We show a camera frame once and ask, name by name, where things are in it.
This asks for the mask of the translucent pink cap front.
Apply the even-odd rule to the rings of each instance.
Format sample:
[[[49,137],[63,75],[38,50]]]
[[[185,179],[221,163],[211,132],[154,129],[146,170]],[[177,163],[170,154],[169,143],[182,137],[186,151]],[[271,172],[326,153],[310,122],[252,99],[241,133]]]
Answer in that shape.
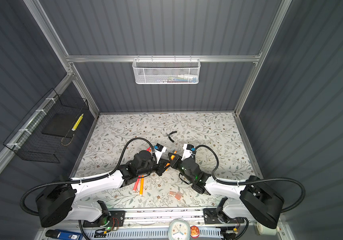
[[[174,191],[170,191],[169,194],[171,196],[174,196],[177,200],[181,200],[183,194],[181,192],[174,192]]]

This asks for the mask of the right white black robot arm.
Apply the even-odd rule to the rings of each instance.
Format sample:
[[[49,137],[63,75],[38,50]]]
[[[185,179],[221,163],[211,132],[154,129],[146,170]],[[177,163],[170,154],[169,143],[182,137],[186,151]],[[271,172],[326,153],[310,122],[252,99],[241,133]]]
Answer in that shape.
[[[242,186],[236,182],[219,183],[212,175],[201,171],[192,157],[183,158],[169,153],[170,167],[188,180],[191,188],[199,194],[222,196],[219,205],[214,210],[215,220],[229,223],[240,218],[253,218],[261,225],[274,229],[277,227],[280,212],[284,203],[275,190],[265,183]]]

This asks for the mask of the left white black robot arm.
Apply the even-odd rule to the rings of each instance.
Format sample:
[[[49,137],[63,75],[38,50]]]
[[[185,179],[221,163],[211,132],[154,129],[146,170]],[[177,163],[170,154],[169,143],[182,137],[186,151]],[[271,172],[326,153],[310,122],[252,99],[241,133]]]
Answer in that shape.
[[[48,228],[67,220],[86,221],[98,227],[115,225],[103,201],[89,203],[82,199],[104,190],[126,187],[152,172],[162,174],[168,162],[162,159],[165,152],[166,148],[160,147],[151,152],[140,151],[113,174],[74,178],[72,184],[47,186],[36,198],[41,226]]]

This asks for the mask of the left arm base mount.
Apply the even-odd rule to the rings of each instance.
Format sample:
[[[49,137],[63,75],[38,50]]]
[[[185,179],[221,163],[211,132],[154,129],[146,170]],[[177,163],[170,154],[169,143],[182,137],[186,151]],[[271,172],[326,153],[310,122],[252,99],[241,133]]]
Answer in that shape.
[[[118,228],[122,227],[125,220],[125,211],[109,211],[109,214],[102,214],[94,222],[84,221],[84,228]]]

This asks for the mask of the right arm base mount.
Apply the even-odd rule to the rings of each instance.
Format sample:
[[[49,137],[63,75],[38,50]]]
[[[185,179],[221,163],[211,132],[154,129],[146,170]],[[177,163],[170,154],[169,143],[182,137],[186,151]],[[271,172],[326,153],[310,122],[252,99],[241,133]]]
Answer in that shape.
[[[245,223],[244,218],[234,218],[230,219],[224,213],[218,213],[216,208],[205,208],[203,209],[204,223],[207,225],[213,224],[233,224],[239,225]]]

